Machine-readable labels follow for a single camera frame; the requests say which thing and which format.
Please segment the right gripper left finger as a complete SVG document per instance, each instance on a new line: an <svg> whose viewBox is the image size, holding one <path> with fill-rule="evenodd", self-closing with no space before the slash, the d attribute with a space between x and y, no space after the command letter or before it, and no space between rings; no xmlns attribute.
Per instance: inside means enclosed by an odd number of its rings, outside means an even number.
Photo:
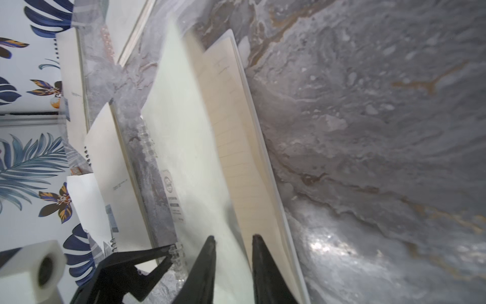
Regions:
<svg viewBox="0 0 486 304"><path fill-rule="evenodd" d="M209 236L173 304L212 304L216 276L216 241Z"/></svg>

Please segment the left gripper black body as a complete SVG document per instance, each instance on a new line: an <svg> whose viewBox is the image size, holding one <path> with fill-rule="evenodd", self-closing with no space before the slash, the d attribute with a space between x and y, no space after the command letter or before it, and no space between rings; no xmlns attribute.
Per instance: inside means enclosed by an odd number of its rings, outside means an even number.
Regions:
<svg viewBox="0 0 486 304"><path fill-rule="evenodd" d="M122 303L130 293L143 301L173 265L171 246L150 250L116 252L105 258L92 279L78 288L72 303ZM140 274L136 265L162 258L163 261L149 274Z"/></svg>

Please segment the large cream spiral notebook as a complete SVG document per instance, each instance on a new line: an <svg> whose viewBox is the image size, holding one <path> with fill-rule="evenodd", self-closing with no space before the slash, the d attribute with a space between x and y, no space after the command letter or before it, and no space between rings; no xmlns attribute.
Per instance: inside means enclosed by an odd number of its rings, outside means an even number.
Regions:
<svg viewBox="0 0 486 304"><path fill-rule="evenodd" d="M84 97L84 74L78 30L74 27L56 35L62 75L68 143L85 160L89 160L84 143L87 132L87 110Z"/></svg>

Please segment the B5 spiral notebook blue label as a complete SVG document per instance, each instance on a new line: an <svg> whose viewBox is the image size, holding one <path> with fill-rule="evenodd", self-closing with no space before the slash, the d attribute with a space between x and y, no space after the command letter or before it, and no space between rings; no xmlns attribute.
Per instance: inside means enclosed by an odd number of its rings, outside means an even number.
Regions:
<svg viewBox="0 0 486 304"><path fill-rule="evenodd" d="M134 171L109 103L97 115L84 144L105 204L111 230L111 249L114 252L132 252L155 248Z"/></svg>

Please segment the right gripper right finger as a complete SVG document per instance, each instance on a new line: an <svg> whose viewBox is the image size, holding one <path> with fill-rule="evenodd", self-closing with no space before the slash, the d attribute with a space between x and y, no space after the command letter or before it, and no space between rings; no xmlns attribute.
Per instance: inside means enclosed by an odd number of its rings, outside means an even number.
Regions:
<svg viewBox="0 0 486 304"><path fill-rule="evenodd" d="M297 304L261 235L253 236L252 246L254 302Z"/></svg>

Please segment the clear-spiral notebook barcode cover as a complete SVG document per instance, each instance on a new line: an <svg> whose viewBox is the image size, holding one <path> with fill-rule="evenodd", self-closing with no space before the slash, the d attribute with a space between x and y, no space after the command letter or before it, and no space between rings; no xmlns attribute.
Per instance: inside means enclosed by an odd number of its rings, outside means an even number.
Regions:
<svg viewBox="0 0 486 304"><path fill-rule="evenodd" d="M310 297L272 173L234 34L209 49L169 22L141 110L187 267L215 238L215 303L253 303L253 237L265 242L286 289Z"/></svg>

